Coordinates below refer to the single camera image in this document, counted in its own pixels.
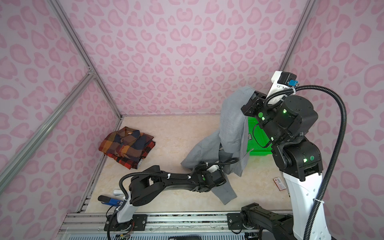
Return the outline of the grey long sleeve shirt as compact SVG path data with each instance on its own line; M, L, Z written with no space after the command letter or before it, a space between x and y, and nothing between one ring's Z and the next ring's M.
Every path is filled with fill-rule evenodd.
M226 162L231 158L238 158L237 163L224 166L226 175L242 176L248 164L250 153L248 144L248 117L241 107L250 100L255 90L242 87L223 101L218 130L201 140L181 162L184 168L192 169L200 162Z

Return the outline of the green plastic basket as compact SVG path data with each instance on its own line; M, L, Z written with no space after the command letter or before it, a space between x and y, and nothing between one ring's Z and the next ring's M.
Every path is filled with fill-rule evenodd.
M248 117L248 145L247 152L250 156L267 156L272 154L270 139L260 128L255 118Z

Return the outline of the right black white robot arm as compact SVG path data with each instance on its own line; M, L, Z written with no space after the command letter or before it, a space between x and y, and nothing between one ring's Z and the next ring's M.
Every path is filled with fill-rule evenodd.
M323 180L320 150L305 137L318 114L312 103L300 96L288 96L271 110L264 107L266 98L265 94L254 92L241 110L245 116L254 117L269 138L272 156L286 181L293 213L277 214L253 203L242 208L243 225L267 230L277 240L302 240Z

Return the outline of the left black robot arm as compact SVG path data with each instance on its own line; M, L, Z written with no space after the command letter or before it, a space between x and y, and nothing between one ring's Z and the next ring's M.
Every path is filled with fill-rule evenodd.
M149 204L163 191L186 190L206 193L226 182L221 168L209 163L198 164L186 174L165 172L158 165L142 172L127 174L119 181L124 200L115 213L117 223L130 222L139 207Z

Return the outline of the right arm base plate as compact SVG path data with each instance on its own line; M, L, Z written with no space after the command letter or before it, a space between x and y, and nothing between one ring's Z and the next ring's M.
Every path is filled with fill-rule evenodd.
M240 231L240 230L259 230L262 228L261 225L252 222L248 217L243 213L228 213L227 223L228 229L231 231Z

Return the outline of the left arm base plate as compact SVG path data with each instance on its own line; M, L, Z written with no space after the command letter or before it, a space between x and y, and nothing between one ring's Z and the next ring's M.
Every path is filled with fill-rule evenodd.
M144 231L147 224L147 215L133 215L133 219L125 222L118 223L117 217L108 215L104 231L110 232L123 232L123 231Z

